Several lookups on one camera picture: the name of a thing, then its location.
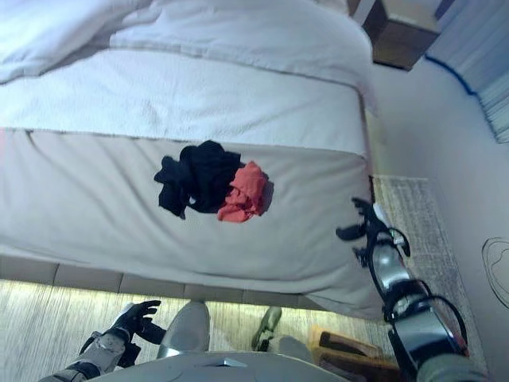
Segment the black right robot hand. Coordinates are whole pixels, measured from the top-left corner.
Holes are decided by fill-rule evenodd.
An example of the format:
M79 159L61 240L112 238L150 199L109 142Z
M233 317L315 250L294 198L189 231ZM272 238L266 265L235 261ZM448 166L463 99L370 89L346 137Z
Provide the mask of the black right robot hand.
M354 224L346 228L336 228L336 236L343 241L354 241L366 237L365 248L353 248L361 267L368 267L373 260L375 246L379 243L389 244L394 248L401 247L404 255L410 257L410 244L405 234L395 227L384 223L376 214L375 206L358 197L352 203L363 217L362 224Z

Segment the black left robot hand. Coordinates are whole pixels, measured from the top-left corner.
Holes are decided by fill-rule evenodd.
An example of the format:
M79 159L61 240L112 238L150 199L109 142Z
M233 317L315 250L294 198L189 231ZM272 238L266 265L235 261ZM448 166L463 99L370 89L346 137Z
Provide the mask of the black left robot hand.
M151 344L160 345L166 331L154 324L152 318L160 305L160 300L127 304L115 319L111 330L125 338L126 343L131 343L137 335Z

